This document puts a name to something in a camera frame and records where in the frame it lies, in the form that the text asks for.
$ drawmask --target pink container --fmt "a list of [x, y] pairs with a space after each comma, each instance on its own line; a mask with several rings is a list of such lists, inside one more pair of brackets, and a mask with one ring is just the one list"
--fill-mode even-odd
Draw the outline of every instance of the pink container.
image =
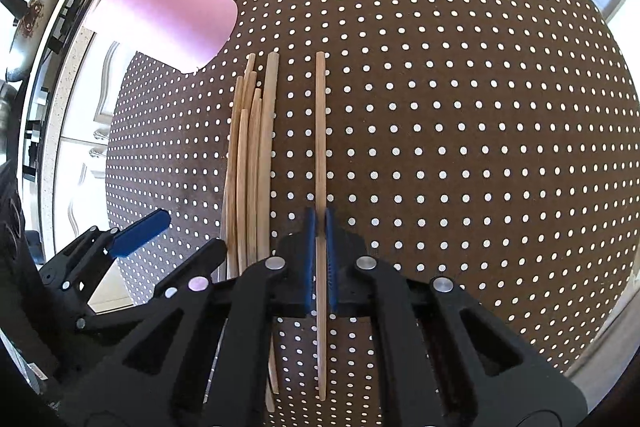
[[101, 0], [85, 25], [191, 73], [220, 52], [237, 18], [233, 0]]

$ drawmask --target brown polka dot tablecloth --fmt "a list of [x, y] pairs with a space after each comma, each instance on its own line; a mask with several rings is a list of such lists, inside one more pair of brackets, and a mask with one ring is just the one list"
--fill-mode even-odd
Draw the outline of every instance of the brown polka dot tablecloth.
[[[314, 193], [314, 54], [326, 52], [328, 201], [408, 277], [465, 285], [554, 367], [613, 308], [636, 254], [638, 100], [591, 0], [236, 0], [227, 46], [180, 74], [136, 55], [111, 127], [107, 200], [125, 227], [166, 233], [121, 261], [136, 303], [220, 233], [235, 78], [280, 53], [272, 248]], [[329, 391], [315, 319], [274, 327], [270, 425], [379, 424], [370, 324], [329, 320]]]

